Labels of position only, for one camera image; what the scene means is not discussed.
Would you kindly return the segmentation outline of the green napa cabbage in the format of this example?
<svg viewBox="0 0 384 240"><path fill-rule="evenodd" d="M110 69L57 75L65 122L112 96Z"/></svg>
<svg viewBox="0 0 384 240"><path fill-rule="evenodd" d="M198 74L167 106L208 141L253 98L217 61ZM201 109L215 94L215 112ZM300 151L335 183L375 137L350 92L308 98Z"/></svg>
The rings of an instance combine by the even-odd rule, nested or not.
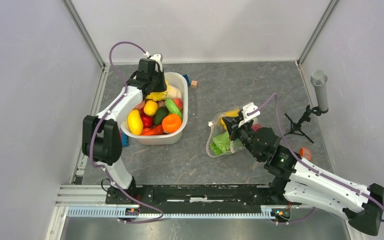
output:
<svg viewBox="0 0 384 240"><path fill-rule="evenodd" d="M215 156L220 156L223 154L233 154L237 152L240 149L241 144L238 139L232 141L228 131L225 131L211 137L209 147Z"/></svg>

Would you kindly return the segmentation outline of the clear zip top bag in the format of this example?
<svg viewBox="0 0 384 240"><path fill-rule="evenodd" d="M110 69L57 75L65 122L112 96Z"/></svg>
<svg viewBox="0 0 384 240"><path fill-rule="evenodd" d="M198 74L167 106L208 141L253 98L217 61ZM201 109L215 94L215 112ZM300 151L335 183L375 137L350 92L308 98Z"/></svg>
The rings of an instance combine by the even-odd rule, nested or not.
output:
<svg viewBox="0 0 384 240"><path fill-rule="evenodd" d="M222 134L224 133L225 131L227 130L224 130L220 120L222 118L222 114L225 113L226 111L224 112L219 112L215 115L215 117L212 119L212 121L209 121L208 122L208 126L210 127L210 134L209 134L209 137L208 137L208 140L206 142L206 152L207 154L212 157L212 158L217 158L217 157L220 157L222 155L231 155L231 154L234 154L234 153L231 153L231 154L222 154L222 155L219 155L219 156L215 156L215 154L213 153L213 151L210 149L210 138L211 137L214 137L216 135L219 135L219 134ZM237 151L241 151L241 150L244 150L245 147L242 145L242 143L240 142L240 149Z"/></svg>

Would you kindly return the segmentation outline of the yellow crinkled lettuce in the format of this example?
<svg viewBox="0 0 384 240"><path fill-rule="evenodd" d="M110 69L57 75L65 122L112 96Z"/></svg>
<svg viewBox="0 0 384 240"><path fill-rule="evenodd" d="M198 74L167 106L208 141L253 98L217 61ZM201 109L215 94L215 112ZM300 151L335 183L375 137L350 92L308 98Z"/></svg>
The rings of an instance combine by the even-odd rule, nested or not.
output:
<svg viewBox="0 0 384 240"><path fill-rule="evenodd" d="M164 101L167 98L170 98L170 99L175 99L175 98L182 99L183 98L182 91L179 88L170 85L167 81L165 81L165 83L167 86L166 91L152 92L146 97L146 99L147 100L153 100L155 102L159 102L159 101Z"/></svg>

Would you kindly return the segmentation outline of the yellow lemon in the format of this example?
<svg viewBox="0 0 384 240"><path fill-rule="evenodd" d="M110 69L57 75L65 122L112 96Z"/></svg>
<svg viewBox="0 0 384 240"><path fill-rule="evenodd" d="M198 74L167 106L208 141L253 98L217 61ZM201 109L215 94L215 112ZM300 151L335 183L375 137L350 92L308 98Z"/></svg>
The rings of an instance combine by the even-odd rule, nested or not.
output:
<svg viewBox="0 0 384 240"><path fill-rule="evenodd" d="M134 135L141 135L144 129L140 111L133 109L127 117L129 131Z"/></svg>

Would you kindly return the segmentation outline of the yellow banana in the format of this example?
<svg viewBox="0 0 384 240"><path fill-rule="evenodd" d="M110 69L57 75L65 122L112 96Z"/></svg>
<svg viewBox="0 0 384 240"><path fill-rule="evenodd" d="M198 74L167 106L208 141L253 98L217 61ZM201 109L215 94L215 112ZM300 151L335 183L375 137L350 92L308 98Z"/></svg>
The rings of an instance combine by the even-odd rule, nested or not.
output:
<svg viewBox="0 0 384 240"><path fill-rule="evenodd" d="M239 112L240 112L240 108L235 108L235 109L232 109L232 110L229 110L229 111L226 111L224 112L222 115L221 115L221 119L220 119L220 122L221 122L221 125L223 126L223 129L225 131L227 131L227 126L223 120L223 117L232 117L232 118L236 118L239 116Z"/></svg>

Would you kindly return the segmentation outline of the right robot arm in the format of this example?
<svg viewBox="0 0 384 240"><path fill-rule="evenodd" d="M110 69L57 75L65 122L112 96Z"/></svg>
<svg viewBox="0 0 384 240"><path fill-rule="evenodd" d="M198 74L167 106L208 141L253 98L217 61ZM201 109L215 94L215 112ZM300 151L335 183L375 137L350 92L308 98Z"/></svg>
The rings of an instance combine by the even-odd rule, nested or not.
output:
<svg viewBox="0 0 384 240"><path fill-rule="evenodd" d="M269 199L312 206L347 221L354 229L379 234L384 209L384 187L359 184L326 171L280 144L271 127L253 129L239 116L222 117L229 138L240 142L274 176Z"/></svg>

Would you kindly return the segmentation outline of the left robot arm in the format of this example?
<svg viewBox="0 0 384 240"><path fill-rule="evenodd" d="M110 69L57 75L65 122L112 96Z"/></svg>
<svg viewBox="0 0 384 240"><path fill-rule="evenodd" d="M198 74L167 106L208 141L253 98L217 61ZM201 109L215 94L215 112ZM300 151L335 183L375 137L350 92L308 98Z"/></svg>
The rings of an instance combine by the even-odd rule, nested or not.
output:
<svg viewBox="0 0 384 240"><path fill-rule="evenodd" d="M98 115L87 115L83 119L81 150L91 165L102 169L110 184L119 189L117 196L125 204L136 200L137 190L130 186L134 179L121 160L121 123L146 96L166 89L162 55L142 58L117 98Z"/></svg>

